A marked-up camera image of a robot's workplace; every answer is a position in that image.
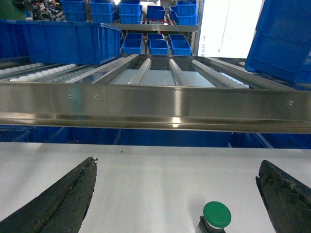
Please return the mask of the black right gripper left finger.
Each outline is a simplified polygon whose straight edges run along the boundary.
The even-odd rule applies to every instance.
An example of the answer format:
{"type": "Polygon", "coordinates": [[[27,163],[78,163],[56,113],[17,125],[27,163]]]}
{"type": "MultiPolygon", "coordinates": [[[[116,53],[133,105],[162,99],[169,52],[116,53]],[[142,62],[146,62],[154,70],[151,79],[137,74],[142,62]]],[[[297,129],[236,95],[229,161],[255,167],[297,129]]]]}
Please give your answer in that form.
{"type": "Polygon", "coordinates": [[[2,233],[77,233],[93,197],[97,163],[88,157],[0,222],[2,233]]]}

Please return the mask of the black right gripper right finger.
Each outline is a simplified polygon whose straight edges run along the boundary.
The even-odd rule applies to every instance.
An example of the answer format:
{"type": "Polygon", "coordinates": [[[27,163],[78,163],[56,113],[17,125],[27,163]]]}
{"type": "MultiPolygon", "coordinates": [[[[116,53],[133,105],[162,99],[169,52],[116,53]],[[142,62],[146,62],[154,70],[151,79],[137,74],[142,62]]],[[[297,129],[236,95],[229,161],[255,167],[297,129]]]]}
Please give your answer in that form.
{"type": "Polygon", "coordinates": [[[277,233],[311,231],[311,189],[273,163],[263,160],[256,184],[277,233]]]}

